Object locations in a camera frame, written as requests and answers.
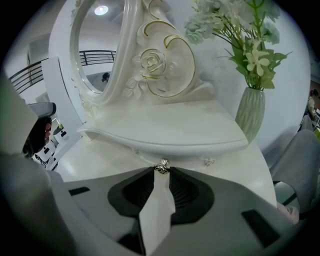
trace artificial flower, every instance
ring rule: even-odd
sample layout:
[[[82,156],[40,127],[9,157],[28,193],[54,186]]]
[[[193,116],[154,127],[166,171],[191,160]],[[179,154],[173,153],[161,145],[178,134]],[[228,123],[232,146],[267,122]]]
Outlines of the artificial flower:
[[[210,15],[199,12],[193,15],[185,24],[186,38],[192,44],[197,45],[202,43],[204,39],[213,37],[213,26],[210,19]]]
[[[273,45],[279,44],[280,33],[271,22],[264,22],[261,27],[262,38]]]
[[[197,10],[204,14],[210,14],[214,11],[225,12],[226,5],[224,2],[229,0],[197,0],[195,1],[197,5]]]
[[[233,25],[241,25],[247,30],[251,30],[251,23],[254,22],[252,8],[244,0],[235,0],[227,3],[230,21]]]
[[[264,70],[261,66],[269,66],[270,61],[267,58],[259,59],[262,56],[269,55],[269,52],[258,50],[258,45],[260,43],[260,41],[254,43],[252,51],[245,54],[247,58],[245,61],[248,62],[248,65],[246,66],[247,70],[252,71],[256,67],[256,73],[258,74],[258,76],[262,77],[264,75]]]

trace vanity table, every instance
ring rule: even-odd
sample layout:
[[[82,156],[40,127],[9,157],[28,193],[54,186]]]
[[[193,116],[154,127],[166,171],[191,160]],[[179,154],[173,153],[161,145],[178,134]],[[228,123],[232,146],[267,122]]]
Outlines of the vanity table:
[[[56,43],[50,39],[54,56],[44,61],[44,80],[46,70],[52,77],[62,76],[75,110],[87,114],[77,129],[81,139],[55,171],[65,182],[79,181],[153,166],[166,158],[171,166],[239,183],[276,207],[261,151],[255,142],[248,145],[216,100],[214,86],[198,78],[195,56],[183,33],[168,21],[170,7],[164,1],[124,1],[108,84],[104,91],[90,85],[79,65],[78,38],[94,2],[66,1],[51,33],[60,33]],[[64,14],[72,14],[70,27]]]

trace green ribbed vase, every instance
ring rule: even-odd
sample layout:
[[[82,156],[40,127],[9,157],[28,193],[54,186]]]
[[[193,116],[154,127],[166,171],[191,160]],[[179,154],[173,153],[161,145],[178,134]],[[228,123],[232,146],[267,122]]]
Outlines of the green ribbed vase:
[[[242,95],[235,121],[243,131],[249,144],[259,132],[265,115],[265,93],[247,87]]]

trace railing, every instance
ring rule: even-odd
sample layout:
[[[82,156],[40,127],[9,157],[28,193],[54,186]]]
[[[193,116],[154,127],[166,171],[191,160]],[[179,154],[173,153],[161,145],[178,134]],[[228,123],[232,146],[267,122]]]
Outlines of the railing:
[[[79,51],[81,65],[114,63],[116,52],[114,50],[81,50]]]
[[[42,61],[44,61],[44,59],[21,69],[18,73],[9,78],[13,87],[19,94],[44,79],[41,66]]]
[[[79,51],[79,56],[81,65],[88,66],[114,63],[116,52],[113,50],[81,50]],[[41,65],[41,62],[44,60],[47,60],[47,58],[21,69],[9,78],[13,87],[19,94],[44,79]]]

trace shelf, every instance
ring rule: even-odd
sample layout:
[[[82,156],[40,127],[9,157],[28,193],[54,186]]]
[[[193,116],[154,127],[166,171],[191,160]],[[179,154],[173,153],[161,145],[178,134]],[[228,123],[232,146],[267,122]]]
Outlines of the shelf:
[[[216,100],[108,113],[77,131],[166,156],[215,156],[248,146],[239,126]]]

